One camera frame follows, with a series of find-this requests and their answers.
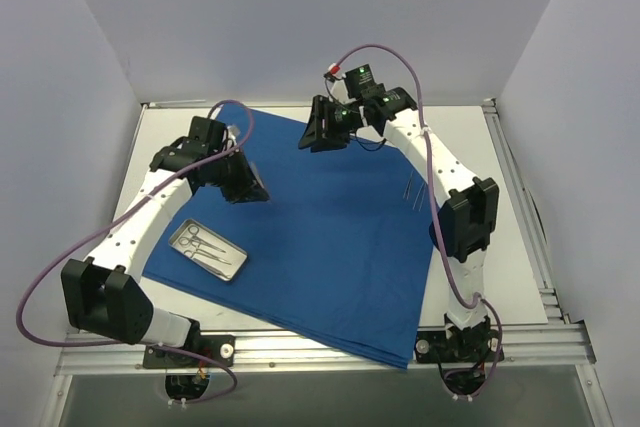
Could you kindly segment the steel ring-handled scissors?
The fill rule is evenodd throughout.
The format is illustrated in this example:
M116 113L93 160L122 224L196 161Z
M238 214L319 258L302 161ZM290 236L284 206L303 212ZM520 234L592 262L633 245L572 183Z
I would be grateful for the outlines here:
M187 245L193 245L193 246L197 246L197 247L200 247L200 246L204 245L205 247L210 247L213 250L216 250L216 251L219 251L219 252L225 252L224 249L216 246L215 244L212 244L211 242L208 242L205 238L203 238L200 235L200 228L198 226L196 226L195 224L191 224L186 229L185 237L186 237L185 243Z

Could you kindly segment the steel instrument tray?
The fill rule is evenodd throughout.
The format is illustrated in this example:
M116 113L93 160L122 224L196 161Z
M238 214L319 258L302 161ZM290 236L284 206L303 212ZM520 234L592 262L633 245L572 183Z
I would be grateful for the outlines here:
M185 234L186 229L191 224L195 224L200 228L200 235L203 238L205 238L208 242L211 242L212 244L215 244L216 246L224 249L225 252L219 252L213 250L210 247L205 247L204 245L200 247L187 245L185 243ZM185 258L199 266L202 270L208 272L209 274L217 277L224 282L231 282L248 260L248 253L245 250L193 219L185 220L169 237L168 243L175 251L180 253L182 256L184 256L182 252L186 249L199 248L207 250L214 255L217 255L230 262L230 265L223 265L217 262L193 261L190 258L184 256Z

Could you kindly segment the steel tweezers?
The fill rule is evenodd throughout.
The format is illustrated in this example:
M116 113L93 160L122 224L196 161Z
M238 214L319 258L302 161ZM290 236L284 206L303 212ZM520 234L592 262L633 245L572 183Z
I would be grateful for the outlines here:
M415 195L415 198L413 200L413 204L412 204L412 209L414 211L420 212L422 210L422 206L424 204L424 199L426 196L426 193L428 191L428 186L425 182L423 182L419 189L417 194Z
M402 198L404 200L408 200L409 199L410 193L411 193L411 189L412 189L412 184L413 184L413 172L411 172L409 174L409 178L408 178L408 181L406 183L406 186L405 186L405 189L404 189L404 192L403 192L403 197Z

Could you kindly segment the blue surgical wrap cloth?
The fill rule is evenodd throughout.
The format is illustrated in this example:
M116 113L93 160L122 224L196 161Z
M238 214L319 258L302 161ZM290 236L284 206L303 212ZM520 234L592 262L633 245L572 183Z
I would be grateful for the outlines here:
M144 274L168 287L388 366L413 356L433 245L428 209L402 193L410 167L395 148L298 148L301 122L225 107L251 131L247 158L269 200L227 202L204 187L169 224L195 220L246 251L231 281L207 273L162 237Z

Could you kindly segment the steel ring-handled forceps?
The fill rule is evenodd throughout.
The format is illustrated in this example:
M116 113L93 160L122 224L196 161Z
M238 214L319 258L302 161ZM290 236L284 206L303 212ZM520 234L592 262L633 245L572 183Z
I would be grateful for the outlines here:
M182 254L193 261L201 261L201 262L217 262L223 265L230 265L230 262L227 260L214 255L213 253L203 250L203 249L186 249L182 252Z

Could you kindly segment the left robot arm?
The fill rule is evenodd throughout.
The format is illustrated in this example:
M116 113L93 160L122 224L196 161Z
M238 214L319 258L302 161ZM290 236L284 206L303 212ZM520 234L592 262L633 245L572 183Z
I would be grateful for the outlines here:
M127 211L84 259L61 270L73 327L130 345L165 345L179 366L200 358L198 322L155 307L140 279L165 229L199 189L217 187L229 203L268 200L244 154L246 140L234 126L195 116L186 135L155 153Z

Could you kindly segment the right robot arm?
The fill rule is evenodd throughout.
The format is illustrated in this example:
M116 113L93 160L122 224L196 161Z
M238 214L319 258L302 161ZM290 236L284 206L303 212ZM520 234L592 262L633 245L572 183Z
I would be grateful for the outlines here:
M488 318L483 264L497 222L497 183L465 167L428 126L419 103L401 87L376 82L369 65L342 73L332 64L324 80L327 92L312 99L299 149L344 149L359 130L372 128L407 159L426 184L429 233L449 284L444 318L454 328L444 347L455 359L469 358L480 347L474 328Z

